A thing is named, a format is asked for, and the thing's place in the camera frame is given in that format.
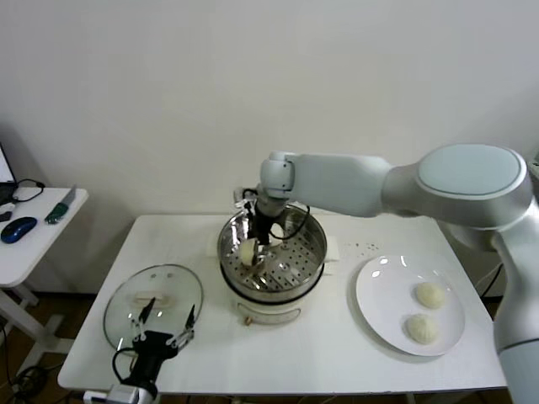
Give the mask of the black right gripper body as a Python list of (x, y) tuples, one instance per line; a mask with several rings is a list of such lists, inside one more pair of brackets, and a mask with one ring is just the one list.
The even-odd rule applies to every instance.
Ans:
[(258, 240), (259, 245), (270, 245), (270, 231), (276, 219), (254, 209), (251, 225), (251, 237)]

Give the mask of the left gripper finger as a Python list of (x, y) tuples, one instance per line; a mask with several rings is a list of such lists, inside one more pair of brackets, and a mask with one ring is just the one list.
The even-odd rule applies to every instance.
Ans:
[(142, 308), (137, 319), (131, 320), (131, 331), (134, 340), (146, 340), (146, 322), (151, 314), (151, 311), (155, 305), (156, 298), (152, 297), (149, 302)]
[(184, 324), (184, 330), (180, 334), (170, 338), (166, 344), (172, 348), (184, 348), (194, 338), (194, 325), (195, 305), (192, 305), (187, 320)]

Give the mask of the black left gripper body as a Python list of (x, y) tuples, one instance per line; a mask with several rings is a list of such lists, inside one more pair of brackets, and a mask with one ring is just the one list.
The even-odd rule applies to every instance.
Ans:
[(168, 340), (172, 334), (148, 331), (145, 339), (132, 344), (136, 352), (136, 362), (131, 377), (136, 379), (156, 379), (163, 363), (175, 357), (175, 348)]

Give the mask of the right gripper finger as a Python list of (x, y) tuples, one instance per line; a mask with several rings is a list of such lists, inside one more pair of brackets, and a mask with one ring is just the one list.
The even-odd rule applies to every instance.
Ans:
[(271, 257), (270, 245), (256, 244), (253, 250), (253, 270), (260, 272)]

